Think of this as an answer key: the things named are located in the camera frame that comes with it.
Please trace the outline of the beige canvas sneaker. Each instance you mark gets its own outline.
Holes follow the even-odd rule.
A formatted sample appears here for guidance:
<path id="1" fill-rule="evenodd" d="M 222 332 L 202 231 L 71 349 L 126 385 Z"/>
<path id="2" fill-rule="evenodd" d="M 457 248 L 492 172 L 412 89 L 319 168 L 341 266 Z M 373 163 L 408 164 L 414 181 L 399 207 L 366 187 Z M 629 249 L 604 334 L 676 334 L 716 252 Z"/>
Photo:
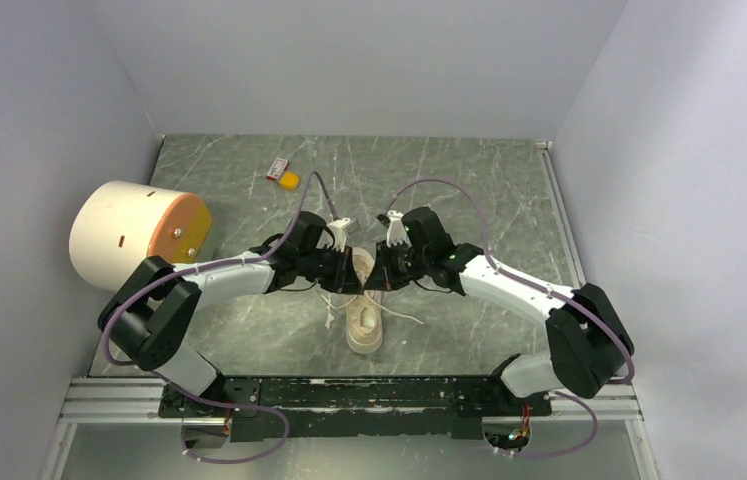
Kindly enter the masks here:
<path id="1" fill-rule="evenodd" d="M 372 273 L 375 260 L 364 249 L 353 250 L 353 268 L 361 283 Z M 377 351 L 383 340 L 382 300 L 384 293 L 366 290 L 354 296 L 345 307 L 345 333 L 350 349 L 360 355 Z"/>

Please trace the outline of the white shoelace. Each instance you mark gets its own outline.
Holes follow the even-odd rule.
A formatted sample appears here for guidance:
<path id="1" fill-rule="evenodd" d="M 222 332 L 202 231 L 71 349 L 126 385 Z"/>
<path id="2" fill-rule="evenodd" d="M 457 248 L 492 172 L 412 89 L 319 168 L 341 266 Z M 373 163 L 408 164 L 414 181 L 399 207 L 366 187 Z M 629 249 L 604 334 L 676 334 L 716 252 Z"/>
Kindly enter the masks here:
<path id="1" fill-rule="evenodd" d="M 402 319 L 408 319 L 408 320 L 416 322 L 419 325 L 426 326 L 426 323 L 424 321 L 420 320 L 419 318 L 417 318 L 417 317 L 415 317 L 413 315 L 408 315 L 408 314 L 404 314 L 404 313 L 400 313 L 400 312 L 394 311 L 394 310 L 392 310 L 392 309 L 384 306 L 380 302 L 378 302 L 376 300 L 373 300 L 372 297 L 370 295 L 367 295 L 367 294 L 361 295 L 361 296 L 351 296 L 350 299 L 347 300 L 347 301 L 345 301 L 344 303 L 339 304 L 339 305 L 335 305 L 331 301 L 331 297 L 327 296 L 322 290 L 317 289 L 316 293 L 317 293 L 318 297 L 322 300 L 322 302 L 326 305 L 327 310 L 328 310 L 328 313 L 326 315 L 326 320 L 325 320 L 325 323 L 324 323 L 324 326 L 325 326 L 325 328 L 327 330 L 329 330 L 331 328 L 331 324 L 335 320 L 335 316 L 333 314 L 333 311 L 338 311 L 338 310 L 341 310 L 341 309 L 345 309 L 346 307 L 352 305 L 354 302 L 356 302 L 360 298 L 367 298 L 369 301 L 371 301 L 373 303 L 374 306 L 378 307 L 381 311 L 383 311 L 385 313 L 388 313 L 388 314 L 390 314 L 392 316 L 396 316 L 396 317 L 399 317 L 399 318 L 402 318 Z"/>

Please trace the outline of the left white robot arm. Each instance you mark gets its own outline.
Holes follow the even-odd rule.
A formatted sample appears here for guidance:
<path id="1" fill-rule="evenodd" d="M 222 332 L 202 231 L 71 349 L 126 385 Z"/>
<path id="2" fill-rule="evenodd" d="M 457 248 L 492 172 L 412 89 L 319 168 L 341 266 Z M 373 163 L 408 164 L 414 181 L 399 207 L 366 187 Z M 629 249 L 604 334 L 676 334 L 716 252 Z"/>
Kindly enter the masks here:
<path id="1" fill-rule="evenodd" d="M 144 259 L 99 316 L 105 345 L 115 344 L 127 362 L 186 391 L 186 403 L 210 416 L 228 396 L 221 371 L 184 336 L 198 310 L 241 296 L 278 292 L 303 279 L 324 290 L 360 294 L 347 237 L 357 222 L 326 222 L 302 211 L 288 233 L 276 234 L 244 253 L 196 264 Z"/>

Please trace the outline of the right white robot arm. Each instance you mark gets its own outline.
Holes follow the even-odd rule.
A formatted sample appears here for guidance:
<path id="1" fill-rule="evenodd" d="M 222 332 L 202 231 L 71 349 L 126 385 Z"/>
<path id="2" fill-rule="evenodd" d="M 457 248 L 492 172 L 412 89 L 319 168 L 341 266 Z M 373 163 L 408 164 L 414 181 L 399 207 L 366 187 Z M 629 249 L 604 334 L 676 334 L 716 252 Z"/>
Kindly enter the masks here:
<path id="1" fill-rule="evenodd" d="M 488 398 L 497 412 L 514 413 L 528 396 L 556 389 L 593 398 L 633 355 L 631 339 L 600 287 L 572 288 L 509 270 L 482 248 L 455 243 L 428 207 L 377 218 L 386 236 L 376 245 L 366 290 L 391 292 L 429 278 L 447 293 L 487 301 L 545 332 L 547 350 L 515 354 L 493 371 L 497 381 Z"/>

